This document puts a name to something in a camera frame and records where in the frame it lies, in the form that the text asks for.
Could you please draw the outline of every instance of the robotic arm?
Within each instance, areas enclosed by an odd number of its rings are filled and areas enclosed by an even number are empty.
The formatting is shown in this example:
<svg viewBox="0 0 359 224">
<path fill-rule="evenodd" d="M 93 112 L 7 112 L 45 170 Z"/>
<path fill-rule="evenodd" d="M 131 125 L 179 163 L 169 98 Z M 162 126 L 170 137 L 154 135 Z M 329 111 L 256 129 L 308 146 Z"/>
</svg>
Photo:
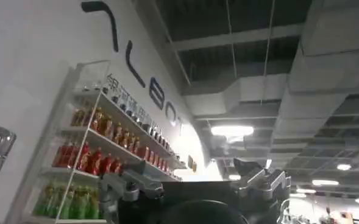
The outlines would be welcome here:
<svg viewBox="0 0 359 224">
<path fill-rule="evenodd" d="M 108 224 L 280 223 L 288 206 L 290 177 L 259 164 L 234 160 L 238 181 L 156 182 L 145 162 L 99 182 L 100 209 Z"/>
</svg>

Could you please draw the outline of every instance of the exposed ceiling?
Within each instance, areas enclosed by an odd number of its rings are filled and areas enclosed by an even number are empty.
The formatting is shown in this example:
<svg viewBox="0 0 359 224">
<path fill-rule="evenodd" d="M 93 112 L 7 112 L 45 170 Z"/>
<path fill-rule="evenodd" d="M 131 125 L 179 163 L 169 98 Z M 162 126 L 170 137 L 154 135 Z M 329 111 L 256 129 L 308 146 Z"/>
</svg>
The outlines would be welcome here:
<svg viewBox="0 0 359 224">
<path fill-rule="evenodd" d="M 224 177 L 272 159 L 294 187 L 359 197 L 359 0 L 136 1 Z M 228 144 L 214 125 L 251 125 Z M 338 164 L 351 164 L 348 171 Z"/>
</svg>

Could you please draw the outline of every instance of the white shelf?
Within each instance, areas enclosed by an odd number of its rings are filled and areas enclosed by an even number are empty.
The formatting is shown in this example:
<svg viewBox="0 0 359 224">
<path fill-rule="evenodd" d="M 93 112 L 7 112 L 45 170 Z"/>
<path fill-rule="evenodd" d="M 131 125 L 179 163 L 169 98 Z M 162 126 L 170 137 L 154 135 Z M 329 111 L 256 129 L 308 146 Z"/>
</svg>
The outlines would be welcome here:
<svg viewBox="0 0 359 224">
<path fill-rule="evenodd" d="M 76 92 L 74 95 L 76 97 L 82 97 L 87 101 L 95 102 L 100 94 L 100 91 L 87 91 L 87 92 Z M 134 133 L 140 138 L 142 145 L 147 145 L 153 152 L 157 153 L 159 156 L 164 158 L 168 166 L 172 169 L 186 169 L 186 165 L 181 163 L 175 155 L 170 154 L 161 144 L 159 144 L 149 133 L 143 130 L 132 118 L 130 118 L 120 107 L 113 103 L 105 94 L 101 94 L 99 98 L 99 107 L 112 115 L 114 118 L 119 120 L 114 120 L 114 123 L 120 122 L 123 127 L 129 129 L 130 132 Z"/>
<path fill-rule="evenodd" d="M 23 218 L 22 223 L 31 223 L 31 224 L 67 224 L 67 223 L 75 223 L 75 224 L 93 224 L 93 223 L 106 223 L 104 219 L 59 219 L 55 222 L 55 219 L 50 219 L 46 217 L 38 217 L 38 216 L 26 216 Z"/>
<path fill-rule="evenodd" d="M 86 132 L 87 133 L 87 141 L 90 145 L 98 145 L 101 147 L 102 151 L 105 153 L 111 153 L 113 157 L 120 157 L 123 160 L 126 160 L 129 164 L 138 164 L 144 161 L 144 159 L 139 158 L 135 154 L 131 153 L 130 151 L 124 149 L 120 145 L 114 143 L 113 141 L 109 140 L 105 136 L 102 136 L 98 132 L 87 128 L 87 127 L 66 127 L 63 128 L 62 131 L 68 133 L 75 133 L 75 132 Z M 168 175 L 166 172 L 162 171 L 156 166 L 153 166 L 149 162 L 146 163 L 146 167 L 144 170 L 144 175 L 159 181 L 178 181 L 178 179 Z"/>
</svg>

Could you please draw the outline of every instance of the bottle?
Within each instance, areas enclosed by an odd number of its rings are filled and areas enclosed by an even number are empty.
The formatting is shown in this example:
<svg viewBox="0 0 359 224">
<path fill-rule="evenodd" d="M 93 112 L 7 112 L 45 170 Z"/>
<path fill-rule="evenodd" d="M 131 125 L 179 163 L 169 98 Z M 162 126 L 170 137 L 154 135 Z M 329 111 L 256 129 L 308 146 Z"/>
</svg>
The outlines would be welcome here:
<svg viewBox="0 0 359 224">
<path fill-rule="evenodd" d="M 155 159 L 155 153 L 153 151 L 149 151 L 149 159 L 148 161 L 153 164 Z"/>
<path fill-rule="evenodd" d="M 66 139 L 65 143 L 63 145 L 61 145 L 59 147 L 59 149 L 57 150 L 56 156 L 52 162 L 52 167 L 59 166 L 60 159 L 61 159 L 62 155 L 65 154 L 65 151 L 67 150 L 68 145 L 69 145 L 69 139 Z"/>
<path fill-rule="evenodd" d="M 65 186 L 63 184 L 58 185 L 54 191 L 54 201 L 51 210 L 48 212 L 48 217 L 56 218 L 57 213 L 59 212 L 60 204 L 65 193 Z"/>
<path fill-rule="evenodd" d="M 113 132 L 114 143 L 119 144 L 119 140 L 121 139 L 122 132 L 123 132 L 123 128 L 121 126 L 121 123 L 118 123 Z"/>
<path fill-rule="evenodd" d="M 87 167 L 88 158 L 90 157 L 90 145 L 86 141 L 82 147 L 82 151 L 80 152 L 80 157 L 76 166 L 77 170 L 85 171 Z"/>
<path fill-rule="evenodd" d="M 85 117 L 83 118 L 83 126 L 86 127 L 90 121 L 91 115 L 93 114 L 93 109 L 89 109 L 86 113 Z"/>
<path fill-rule="evenodd" d="M 159 158 L 159 163 L 158 163 L 157 167 L 159 169 L 162 169 L 162 167 L 163 167 L 163 159 L 162 158 Z"/>
<path fill-rule="evenodd" d="M 140 148 L 140 138 L 137 137 L 132 148 L 132 153 L 138 155 L 138 149 Z"/>
<path fill-rule="evenodd" d="M 72 203 L 72 219 L 86 219 L 90 193 L 87 187 L 78 186 Z"/>
<path fill-rule="evenodd" d="M 83 110 L 76 110 L 74 116 L 72 117 L 71 126 L 80 126 L 82 125 L 85 112 Z"/>
<path fill-rule="evenodd" d="M 109 115 L 104 116 L 98 126 L 98 133 L 105 136 L 105 137 L 109 137 L 110 136 L 110 130 L 112 128 L 112 117 Z"/>
<path fill-rule="evenodd" d="M 119 140 L 119 145 L 126 149 L 128 146 L 128 138 L 129 138 L 129 131 L 128 129 L 125 129 L 121 139 Z"/>
<path fill-rule="evenodd" d="M 86 172 L 92 175 L 99 175 L 99 165 L 101 163 L 102 150 L 98 148 L 94 154 L 92 154 L 88 160 Z"/>
<path fill-rule="evenodd" d="M 128 140 L 127 140 L 128 146 L 127 146 L 127 148 L 126 148 L 128 151 L 130 151 L 130 152 L 133 151 L 133 147 L 134 147 L 134 145 L 135 145 L 135 141 L 136 141 L 135 134 L 133 134 L 133 133 L 130 134 L 130 136 L 129 136 Z"/>
<path fill-rule="evenodd" d="M 71 210 L 71 204 L 72 204 L 72 200 L 74 199 L 74 195 L 75 195 L 75 187 L 73 185 L 71 185 L 68 189 L 67 195 L 65 197 L 65 201 L 62 207 L 62 211 L 60 213 L 60 218 L 61 219 L 69 219 L 70 217 L 70 210 Z"/>
<path fill-rule="evenodd" d="M 118 164 L 120 163 L 120 160 L 118 157 L 116 157 L 115 159 L 113 159 L 112 164 L 110 165 L 110 172 L 115 173 L 116 172 L 116 168 L 118 166 Z"/>
<path fill-rule="evenodd" d="M 42 190 L 40 198 L 34 208 L 34 214 L 37 216 L 49 216 L 49 212 L 53 207 L 55 186 L 50 181 Z"/>
<path fill-rule="evenodd" d="M 98 204 L 98 190 L 93 189 L 90 190 L 91 197 L 90 197 L 90 215 L 88 216 L 89 219 L 99 219 L 99 204 Z"/>
<path fill-rule="evenodd" d="M 109 153 L 99 166 L 99 174 L 104 175 L 106 172 L 110 172 L 110 165 L 112 165 L 112 154 Z"/>
<path fill-rule="evenodd" d="M 158 167 L 158 165 L 159 165 L 159 156 L 157 155 L 157 153 L 155 154 L 155 158 L 154 158 L 154 166 L 155 167 Z"/>
<path fill-rule="evenodd" d="M 98 107 L 94 113 L 93 120 L 91 122 L 91 129 L 98 131 L 98 125 L 101 122 L 101 119 L 103 118 L 104 114 L 102 112 L 102 108 Z"/>
</svg>

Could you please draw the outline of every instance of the ceiling pipe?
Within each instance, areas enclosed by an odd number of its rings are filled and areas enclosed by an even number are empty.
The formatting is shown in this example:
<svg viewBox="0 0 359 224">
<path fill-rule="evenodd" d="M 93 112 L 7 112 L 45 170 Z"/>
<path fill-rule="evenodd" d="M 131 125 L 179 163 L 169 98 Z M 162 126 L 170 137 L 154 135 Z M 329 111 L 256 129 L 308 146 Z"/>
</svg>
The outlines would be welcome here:
<svg viewBox="0 0 359 224">
<path fill-rule="evenodd" d="M 163 30 L 165 31 L 165 34 L 166 34 L 167 39 L 168 39 L 168 41 L 169 41 L 169 43 L 170 43 L 171 49 L 172 49 L 172 51 L 173 51 L 174 54 L 175 54 L 175 58 L 177 59 L 177 61 L 178 61 L 178 63 L 179 63 L 180 69 L 182 70 L 182 74 L 183 74 L 183 76 L 185 77 L 185 79 L 186 79 L 186 81 L 187 81 L 187 84 L 189 84 L 189 86 L 191 86 L 191 82 L 190 82 L 189 76 L 188 76 L 188 74 L 187 74 L 187 72 L 186 72 L 185 67 L 183 66 L 182 61 L 180 60 L 179 54 L 178 54 L 177 50 L 175 49 L 174 44 L 172 43 L 171 35 L 169 34 L 168 28 L 166 27 L 166 24 L 165 24 L 165 22 L 164 22 L 164 20 L 163 20 L 163 17 L 162 17 L 162 15 L 160 14 L 159 8 L 158 8 L 157 5 L 156 5 L 156 1 L 152 1 L 152 6 L 154 7 L 155 12 L 156 12 L 156 14 L 157 14 L 157 16 L 158 16 L 158 18 L 159 18 L 159 21 L 160 21 L 160 23 L 162 24 Z"/>
<path fill-rule="evenodd" d="M 269 22 L 269 35 L 268 35 L 268 39 L 267 39 L 267 48 L 266 48 L 266 57 L 265 57 L 265 65 L 263 67 L 263 91 L 262 91 L 262 97 L 260 99 L 260 104 L 261 105 L 263 104 L 263 99 L 265 98 L 265 94 L 266 94 L 265 92 L 266 92 L 267 62 L 269 60 L 269 49 L 270 49 L 270 42 L 271 42 L 271 35 L 272 35 L 272 19 L 274 17 L 274 9 L 275 9 L 275 0 L 272 0 L 270 22 Z"/>
<path fill-rule="evenodd" d="M 232 37 L 232 25 L 230 23 L 230 10 L 229 10 L 228 0 L 226 0 L 226 8 L 227 8 L 227 16 L 228 16 L 229 37 Z M 238 70 L 236 68 L 236 55 L 235 55 L 235 49 L 233 48 L 233 43 L 230 45 L 230 50 L 232 53 L 232 60 L 233 60 L 233 74 L 234 74 L 235 78 L 237 78 Z"/>
</svg>

